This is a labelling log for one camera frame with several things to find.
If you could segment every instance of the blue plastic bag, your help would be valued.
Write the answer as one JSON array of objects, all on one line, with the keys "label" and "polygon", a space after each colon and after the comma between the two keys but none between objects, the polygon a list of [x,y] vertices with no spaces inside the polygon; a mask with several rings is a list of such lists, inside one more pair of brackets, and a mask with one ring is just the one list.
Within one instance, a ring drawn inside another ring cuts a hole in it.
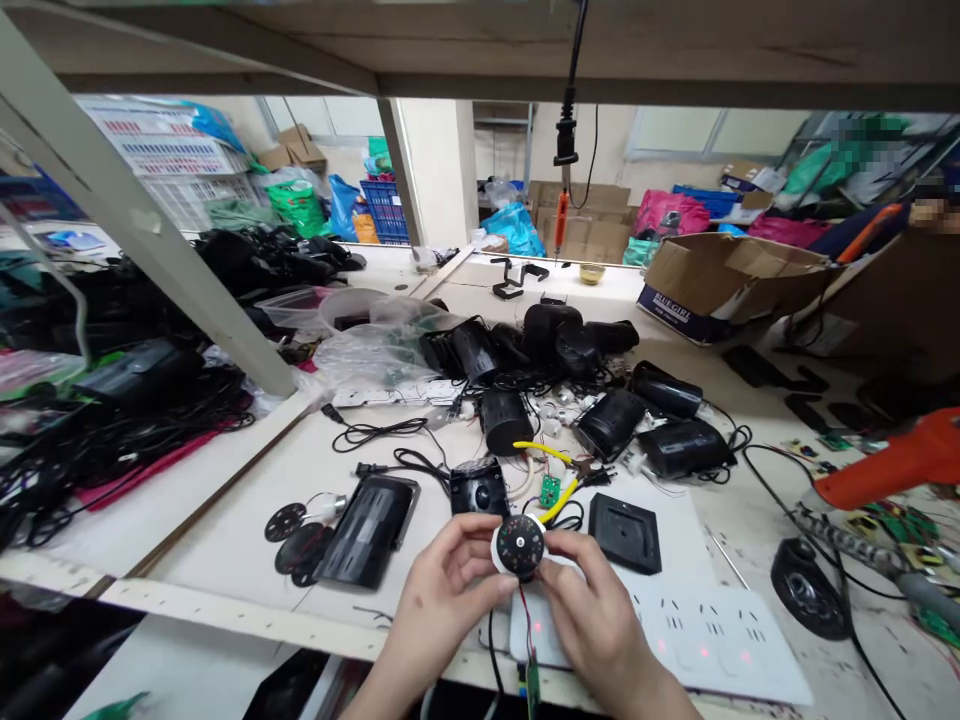
[{"label": "blue plastic bag", "polygon": [[353,227],[353,203],[360,196],[360,188],[348,185],[339,175],[330,176],[330,223],[334,235],[346,242],[359,242],[356,228]]},{"label": "blue plastic bag", "polygon": [[510,203],[491,215],[480,227],[491,235],[501,235],[507,240],[511,255],[546,257],[537,229],[523,203]]}]

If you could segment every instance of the white power strip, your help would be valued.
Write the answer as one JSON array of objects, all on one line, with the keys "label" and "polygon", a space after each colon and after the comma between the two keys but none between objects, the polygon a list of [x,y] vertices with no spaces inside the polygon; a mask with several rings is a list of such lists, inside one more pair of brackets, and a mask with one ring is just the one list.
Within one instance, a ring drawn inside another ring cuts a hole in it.
[{"label": "white power strip", "polygon": [[[810,686],[759,595],[739,588],[679,585],[617,570],[651,650],[684,687],[813,704]],[[540,583],[524,585],[524,594],[537,660],[569,668]],[[526,632],[523,603],[515,593],[510,654],[518,660],[527,659]]]}]

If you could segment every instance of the red plastic bag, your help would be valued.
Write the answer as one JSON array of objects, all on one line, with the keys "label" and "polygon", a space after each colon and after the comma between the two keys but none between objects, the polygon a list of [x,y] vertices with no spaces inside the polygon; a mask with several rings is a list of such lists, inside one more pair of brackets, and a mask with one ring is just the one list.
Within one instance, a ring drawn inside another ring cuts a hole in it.
[{"label": "red plastic bag", "polygon": [[710,227],[710,212],[699,200],[689,195],[668,193],[666,190],[647,190],[637,210],[633,223],[633,235],[637,237],[648,227],[660,226],[664,216],[671,210],[680,213],[680,235],[704,232]]},{"label": "red plastic bag", "polygon": [[782,245],[792,245],[801,250],[806,250],[829,229],[829,223],[816,220],[799,222],[797,220],[787,220],[787,218],[767,217],[766,214],[763,214],[753,221],[747,232],[753,237],[773,240]]}]

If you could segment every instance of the window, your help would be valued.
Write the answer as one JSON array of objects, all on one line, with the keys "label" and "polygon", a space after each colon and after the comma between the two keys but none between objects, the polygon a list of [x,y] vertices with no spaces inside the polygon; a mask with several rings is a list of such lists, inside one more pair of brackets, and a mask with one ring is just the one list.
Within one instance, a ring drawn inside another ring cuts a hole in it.
[{"label": "window", "polygon": [[626,159],[777,160],[809,117],[806,110],[642,106],[627,141]]}]

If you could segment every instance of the orange handle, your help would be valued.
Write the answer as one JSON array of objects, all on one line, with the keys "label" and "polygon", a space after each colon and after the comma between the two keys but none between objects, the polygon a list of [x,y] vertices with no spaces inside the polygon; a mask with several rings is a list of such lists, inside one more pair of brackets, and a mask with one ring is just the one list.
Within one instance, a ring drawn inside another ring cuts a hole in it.
[{"label": "orange handle", "polygon": [[841,265],[846,263],[851,263],[860,257],[863,254],[863,251],[867,249],[870,243],[873,242],[873,238],[877,236],[877,233],[880,232],[880,229],[887,224],[887,221],[890,220],[894,215],[897,215],[901,210],[903,210],[903,205],[899,203],[893,203],[887,205],[883,210],[878,212],[873,220],[867,223],[867,226],[860,231],[860,234],[854,238],[853,242],[847,246],[847,249],[840,253],[840,257],[837,258],[837,262]]},{"label": "orange handle", "polygon": [[562,191],[557,200],[557,228],[553,235],[553,252],[560,255],[560,247],[567,232],[567,207],[570,205],[570,193]]}]

